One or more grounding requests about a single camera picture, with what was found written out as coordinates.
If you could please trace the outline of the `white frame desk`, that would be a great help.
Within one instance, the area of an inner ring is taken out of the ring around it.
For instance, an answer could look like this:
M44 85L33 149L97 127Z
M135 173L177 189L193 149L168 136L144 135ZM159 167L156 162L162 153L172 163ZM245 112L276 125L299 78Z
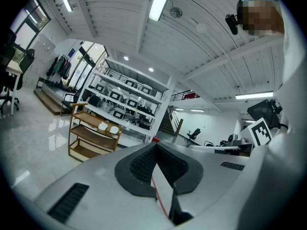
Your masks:
M14 114L14 103L15 103L15 98L16 98L16 93L17 93L17 86L18 86L18 81L20 78L20 75L23 73L19 63L11 60L5 70L6 72L13 74L14 76L16 76L15 82L14 82L14 87L13 87L13 91L12 91L12 100L11 102L11 116L13 116Z

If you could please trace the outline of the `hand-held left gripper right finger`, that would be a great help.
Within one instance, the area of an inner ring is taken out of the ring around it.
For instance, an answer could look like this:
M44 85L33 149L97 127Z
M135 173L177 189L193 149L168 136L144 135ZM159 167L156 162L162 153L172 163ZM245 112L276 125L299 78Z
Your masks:
M243 208L245 196L234 187L248 158L185 148L171 143L164 144L172 153L182 155L184 159L198 161L201 171L193 171L192 164L182 163L178 159L170 159L168 155L159 153L160 160L165 161L171 169L171 176L180 180L184 177L199 176L199 183L190 179L185 186L192 186L192 192L177 195L178 183L168 182L165 168L158 164L155 167L155 183L159 193L169 208L169 220L175 225L183 226L236 226Z

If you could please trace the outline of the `white metal storage rack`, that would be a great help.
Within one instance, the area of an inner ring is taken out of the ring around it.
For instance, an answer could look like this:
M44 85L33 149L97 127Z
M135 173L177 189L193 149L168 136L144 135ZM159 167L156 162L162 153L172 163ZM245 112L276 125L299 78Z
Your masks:
M142 135L145 143L156 135L175 83L173 77L164 84L150 73L103 57L89 72L82 92L98 98L96 102L86 99L89 112Z

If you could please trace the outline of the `person's white t-shirt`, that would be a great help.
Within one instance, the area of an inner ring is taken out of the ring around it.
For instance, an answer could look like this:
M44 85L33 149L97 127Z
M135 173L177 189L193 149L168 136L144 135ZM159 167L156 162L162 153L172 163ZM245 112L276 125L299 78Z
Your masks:
M284 29L283 84L277 99L288 128L254 149L230 190L201 219L235 230L307 228L307 40L280 1Z

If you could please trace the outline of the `wooden shelf cart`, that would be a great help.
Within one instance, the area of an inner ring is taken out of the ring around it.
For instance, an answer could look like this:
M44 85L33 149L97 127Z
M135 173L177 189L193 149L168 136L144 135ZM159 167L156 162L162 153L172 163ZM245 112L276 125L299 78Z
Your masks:
M72 114L68 134L68 155L80 162L114 152L122 133L122 127L86 112L86 105L88 103L71 104ZM99 124L102 122L108 124L106 131L98 129ZM117 126L120 129L117 135L109 132L112 126Z

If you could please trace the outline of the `wooden floor platform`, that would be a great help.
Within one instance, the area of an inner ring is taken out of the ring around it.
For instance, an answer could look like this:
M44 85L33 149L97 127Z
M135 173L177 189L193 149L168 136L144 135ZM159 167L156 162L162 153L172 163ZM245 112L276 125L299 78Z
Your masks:
M53 115L60 115L61 101L66 93L69 92L60 88L50 87L42 81L38 82L34 90L35 96Z

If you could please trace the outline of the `clothes rack with garments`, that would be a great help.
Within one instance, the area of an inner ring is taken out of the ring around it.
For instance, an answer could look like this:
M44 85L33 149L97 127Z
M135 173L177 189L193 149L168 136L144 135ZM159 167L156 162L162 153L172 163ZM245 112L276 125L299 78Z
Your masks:
M71 65L71 61L66 56L56 57L46 73L47 80L50 80L57 74L66 80L69 77Z

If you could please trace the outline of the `black tablet monitor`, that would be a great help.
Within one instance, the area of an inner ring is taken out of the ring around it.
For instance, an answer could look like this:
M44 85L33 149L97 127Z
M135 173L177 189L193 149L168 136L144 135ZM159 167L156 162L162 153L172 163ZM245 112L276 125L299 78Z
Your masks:
M269 129L280 128L278 115L282 111L281 106L276 105L275 100L264 100L248 108L248 114L255 120L263 118Z

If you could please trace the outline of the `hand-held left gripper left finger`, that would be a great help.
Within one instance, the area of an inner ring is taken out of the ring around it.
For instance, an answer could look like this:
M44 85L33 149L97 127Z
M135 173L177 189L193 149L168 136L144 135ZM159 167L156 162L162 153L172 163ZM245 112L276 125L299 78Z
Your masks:
M75 183L80 183L88 189L63 224L66 229L172 229L173 223L153 197L130 194L115 177L117 162L143 147L144 144L136 145L82 162L42 191L35 204L48 213Z

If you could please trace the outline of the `row of white screen devices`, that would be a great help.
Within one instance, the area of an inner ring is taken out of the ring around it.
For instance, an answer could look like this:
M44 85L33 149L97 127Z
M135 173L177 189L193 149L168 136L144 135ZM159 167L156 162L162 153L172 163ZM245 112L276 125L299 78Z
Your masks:
M127 116L137 116L143 118L147 122L154 118L154 114L150 107L142 106L140 99L131 92L127 92L120 87L113 87L107 82L98 82L93 88L90 88L94 94L98 95L104 104L104 108L112 106L121 109Z

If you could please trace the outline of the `staircase with railing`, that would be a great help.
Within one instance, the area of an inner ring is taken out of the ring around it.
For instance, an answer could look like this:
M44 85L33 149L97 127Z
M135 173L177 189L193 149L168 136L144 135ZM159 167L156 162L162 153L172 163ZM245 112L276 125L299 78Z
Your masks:
M159 131L177 137L181 130L183 119L177 117L176 109L174 106L168 106L162 122L159 126Z

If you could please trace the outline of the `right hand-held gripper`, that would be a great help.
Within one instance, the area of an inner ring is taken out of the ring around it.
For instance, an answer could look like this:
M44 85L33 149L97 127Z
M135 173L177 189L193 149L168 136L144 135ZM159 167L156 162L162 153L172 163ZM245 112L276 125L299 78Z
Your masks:
M267 145L272 140L271 132L264 118L248 126L254 147Z

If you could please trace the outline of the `white locker cabinet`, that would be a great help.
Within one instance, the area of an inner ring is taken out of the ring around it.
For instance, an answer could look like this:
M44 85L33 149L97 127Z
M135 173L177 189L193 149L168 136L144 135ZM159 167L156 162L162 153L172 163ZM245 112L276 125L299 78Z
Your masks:
M41 34L31 49L35 50L35 59L23 75L23 87L35 89L39 78L45 77L55 58L55 45L44 34Z

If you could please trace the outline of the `black office chair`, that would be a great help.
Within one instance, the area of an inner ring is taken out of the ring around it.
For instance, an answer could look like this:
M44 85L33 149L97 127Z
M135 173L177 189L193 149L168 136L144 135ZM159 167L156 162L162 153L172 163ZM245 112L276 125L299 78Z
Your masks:
M61 108L60 108L60 116L66 116L66 115L70 115L72 113L72 106L71 104L76 104L80 93L81 93L81 89L79 89L76 93L66 93L64 95L64 99L61 101Z
M3 114L4 105L12 100L12 91L16 76L6 72L6 68L15 55L13 44L16 40L16 34L8 29L0 43L0 100L3 100L0 106L0 114ZM18 104L14 103L16 110L19 110Z
M19 77L18 84L17 84L17 90L20 90L23 85L23 76L25 72L28 70L30 65L33 63L35 59L35 50L34 49L28 49L25 56L21 60L19 66L22 70L22 74Z
M195 140L197 135L200 133L201 130L199 128L197 128L193 133L191 133L191 131L189 130L189 132L187 133L188 140Z

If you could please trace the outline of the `large window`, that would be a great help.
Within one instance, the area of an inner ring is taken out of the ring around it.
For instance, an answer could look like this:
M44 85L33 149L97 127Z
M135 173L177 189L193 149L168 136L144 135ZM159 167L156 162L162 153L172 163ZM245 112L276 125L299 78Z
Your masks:
M12 22L10 29L15 33L13 61L19 63L35 38L51 20L39 0L29 0Z

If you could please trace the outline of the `ceiling fan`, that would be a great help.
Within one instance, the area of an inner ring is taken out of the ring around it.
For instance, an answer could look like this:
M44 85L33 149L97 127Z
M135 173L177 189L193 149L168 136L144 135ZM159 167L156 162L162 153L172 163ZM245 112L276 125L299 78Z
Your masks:
M179 19L182 17L183 12L179 7L173 7L170 9L170 15L175 19Z

